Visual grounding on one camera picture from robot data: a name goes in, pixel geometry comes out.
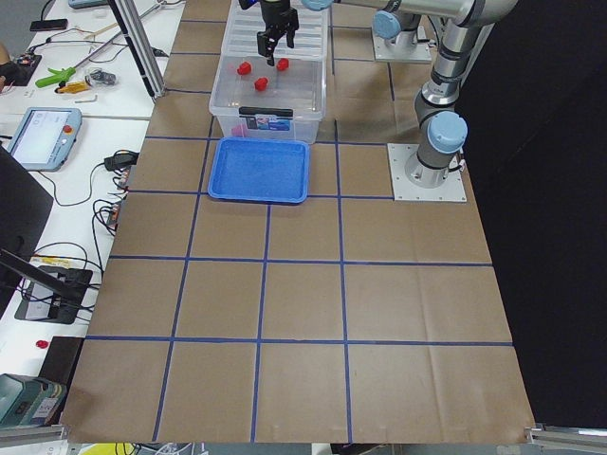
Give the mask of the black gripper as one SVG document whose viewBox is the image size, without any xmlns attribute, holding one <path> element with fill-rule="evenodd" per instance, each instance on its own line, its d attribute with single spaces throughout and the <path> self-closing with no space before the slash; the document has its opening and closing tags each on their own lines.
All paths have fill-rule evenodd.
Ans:
<svg viewBox="0 0 607 455">
<path fill-rule="evenodd" d="M 266 59 L 269 66 L 274 66 L 276 41 L 285 36 L 287 47 L 295 47 L 298 11 L 291 7 L 289 0 L 261 0 L 260 5 L 266 27 L 256 35 L 258 53 Z"/>
</svg>

